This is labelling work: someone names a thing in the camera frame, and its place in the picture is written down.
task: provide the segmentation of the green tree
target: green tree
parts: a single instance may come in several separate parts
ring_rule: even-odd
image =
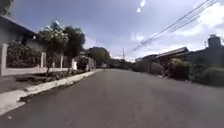
[[[109,63],[110,53],[103,47],[89,48],[88,55],[96,61],[97,66]]]
[[[64,48],[68,42],[68,37],[63,33],[63,28],[61,28],[60,24],[56,21],[52,22],[50,26],[47,26],[45,29],[39,31],[37,39],[44,47],[47,54],[46,75],[48,75],[54,62],[55,55],[57,53],[62,54],[64,52]]]
[[[1,0],[0,3],[0,15],[4,15],[8,12],[10,5],[14,0]]]
[[[68,57],[68,63],[71,63],[72,58],[78,56],[84,50],[85,34],[80,28],[73,28],[72,26],[66,27],[64,33],[68,36],[68,43],[64,54]]]

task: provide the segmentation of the curb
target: curb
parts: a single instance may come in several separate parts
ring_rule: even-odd
[[[67,77],[61,80],[47,82],[37,86],[27,87],[22,90],[15,90],[11,92],[2,93],[0,94],[0,116],[20,106],[25,105],[26,104],[25,102],[19,102],[20,98],[22,97],[39,94],[41,92],[51,90],[58,86],[73,84],[74,82],[85,79],[86,77],[91,76],[99,71],[101,70],[94,70],[80,75]]]

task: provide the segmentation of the rooftop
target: rooftop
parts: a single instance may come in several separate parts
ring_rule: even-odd
[[[25,33],[27,35],[30,35],[30,36],[36,35],[36,33],[34,31],[26,28],[25,26],[23,26],[19,23],[16,23],[14,20],[10,19],[9,17],[0,15],[0,22],[4,26],[8,26],[13,31],[20,31],[20,32],[23,32],[23,33]]]
[[[158,55],[156,58],[170,56],[170,55],[174,55],[174,54],[185,53],[185,52],[189,52],[189,50],[187,49],[187,47],[182,47],[182,48],[178,48],[178,49],[175,49],[175,50],[172,50],[169,52],[162,53],[162,54]]]

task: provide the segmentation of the utility pole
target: utility pole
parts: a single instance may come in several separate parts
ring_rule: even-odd
[[[124,48],[122,49],[123,52],[123,69],[125,69],[125,53],[124,53]]]
[[[123,52],[123,60],[125,60],[124,48],[123,48],[122,52]]]

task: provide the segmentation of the street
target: street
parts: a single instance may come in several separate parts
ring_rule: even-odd
[[[224,89],[107,69],[37,96],[0,128],[223,128]]]

